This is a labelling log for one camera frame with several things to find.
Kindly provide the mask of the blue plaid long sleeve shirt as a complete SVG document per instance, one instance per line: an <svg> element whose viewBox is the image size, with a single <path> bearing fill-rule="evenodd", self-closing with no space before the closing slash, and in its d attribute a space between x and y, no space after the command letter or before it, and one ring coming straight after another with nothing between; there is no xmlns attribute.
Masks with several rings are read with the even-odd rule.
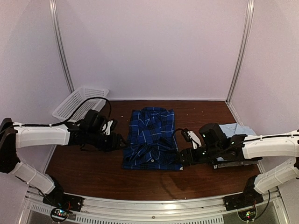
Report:
<svg viewBox="0 0 299 224"><path fill-rule="evenodd" d="M177 161L175 113L172 109L145 107L131 113L123 169L183 170Z"/></svg>

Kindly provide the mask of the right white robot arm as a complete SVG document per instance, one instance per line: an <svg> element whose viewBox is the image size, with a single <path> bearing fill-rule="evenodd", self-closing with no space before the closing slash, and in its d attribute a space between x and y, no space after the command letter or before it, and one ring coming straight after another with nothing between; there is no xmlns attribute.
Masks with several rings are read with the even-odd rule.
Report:
<svg viewBox="0 0 299 224"><path fill-rule="evenodd" d="M251 205L257 195L299 177L299 132L274 135L235 134L228 137L219 124L209 123L199 129L201 138L194 132L183 129L184 139L192 143L178 153L178 161L185 166L212 164L214 168L246 166L259 162L264 157L287 156L288 160L248 179L240 203Z"/></svg>

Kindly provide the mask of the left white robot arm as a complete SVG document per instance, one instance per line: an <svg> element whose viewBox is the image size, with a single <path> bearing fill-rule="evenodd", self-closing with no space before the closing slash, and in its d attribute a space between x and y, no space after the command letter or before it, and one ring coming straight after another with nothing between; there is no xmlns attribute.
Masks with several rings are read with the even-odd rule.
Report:
<svg viewBox="0 0 299 224"><path fill-rule="evenodd" d="M108 119L96 110L89 110L85 117L72 122L67 119L55 124L22 124L5 118L0 125L0 171L12 174L27 184L49 195L57 207L67 203L58 183L49 175L22 162L17 149L34 146L90 145L103 152L121 149L126 145L121 134L115 133L117 120Z"/></svg>

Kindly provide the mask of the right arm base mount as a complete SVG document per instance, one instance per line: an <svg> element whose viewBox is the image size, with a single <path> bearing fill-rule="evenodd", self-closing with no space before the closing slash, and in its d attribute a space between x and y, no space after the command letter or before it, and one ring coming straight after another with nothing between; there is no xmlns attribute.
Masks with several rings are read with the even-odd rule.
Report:
<svg viewBox="0 0 299 224"><path fill-rule="evenodd" d="M263 202L262 194L254 190L254 182L256 177L257 175L247 180L242 193L224 197L226 211L238 210Z"/></svg>

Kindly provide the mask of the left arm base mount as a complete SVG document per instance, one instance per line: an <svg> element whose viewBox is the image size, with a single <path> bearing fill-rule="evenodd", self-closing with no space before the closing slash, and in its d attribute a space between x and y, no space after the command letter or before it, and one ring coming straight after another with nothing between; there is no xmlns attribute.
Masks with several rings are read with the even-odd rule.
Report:
<svg viewBox="0 0 299 224"><path fill-rule="evenodd" d="M74 196L66 194L63 187L54 179L54 189L48 193L42 193L43 203L61 208L69 211L81 211L83 198L80 196Z"/></svg>

